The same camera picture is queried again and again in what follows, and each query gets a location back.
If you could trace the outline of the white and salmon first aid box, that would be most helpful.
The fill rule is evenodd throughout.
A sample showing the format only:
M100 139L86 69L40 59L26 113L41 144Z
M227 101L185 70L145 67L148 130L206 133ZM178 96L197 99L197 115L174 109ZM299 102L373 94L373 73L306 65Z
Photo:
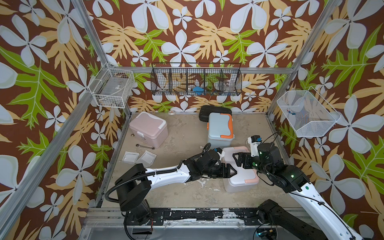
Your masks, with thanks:
M259 183L256 170L238 167L233 157L235 153L249 153L247 147L228 147L223 149L222 162L230 164L237 174L229 179L223 179L224 187L228 193L246 192Z

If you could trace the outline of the grey box orange handle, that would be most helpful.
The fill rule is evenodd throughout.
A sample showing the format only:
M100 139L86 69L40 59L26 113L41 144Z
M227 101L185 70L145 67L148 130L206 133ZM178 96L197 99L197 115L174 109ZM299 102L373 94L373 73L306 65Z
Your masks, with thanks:
M211 149L230 147L235 138L232 115L210 113L207 130Z

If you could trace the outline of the white gauze packet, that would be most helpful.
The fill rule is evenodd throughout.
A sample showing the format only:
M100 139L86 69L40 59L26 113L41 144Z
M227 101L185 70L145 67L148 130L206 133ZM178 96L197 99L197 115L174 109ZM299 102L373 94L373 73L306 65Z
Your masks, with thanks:
M155 161L157 155L149 151L145 151L136 161L136 164L143 164L145 168L149 168Z
M139 158L139 153L125 152L122 158L122 162L130 165L134 165Z

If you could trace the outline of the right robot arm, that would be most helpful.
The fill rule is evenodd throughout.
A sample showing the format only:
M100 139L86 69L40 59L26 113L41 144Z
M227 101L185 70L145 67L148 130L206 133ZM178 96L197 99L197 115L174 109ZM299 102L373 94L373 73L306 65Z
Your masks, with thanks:
M235 153L238 167L255 169L294 198L329 240L361 240L353 228L324 201L309 178L296 166L284 163L273 143L251 145L250 153Z

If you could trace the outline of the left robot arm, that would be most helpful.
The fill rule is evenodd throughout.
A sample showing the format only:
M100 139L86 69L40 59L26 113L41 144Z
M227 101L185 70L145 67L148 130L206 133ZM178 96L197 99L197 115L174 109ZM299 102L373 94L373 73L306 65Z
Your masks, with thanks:
M135 164L115 181L115 185L105 193L105 200L120 205L120 210L125 213L125 222L133 220L139 225L147 224L153 219L146 200L151 190L202 178L229 179L238 173L231 164L221 161L222 149L211 150L210 147L206 144L201 153L181 160L174 167L150 169Z

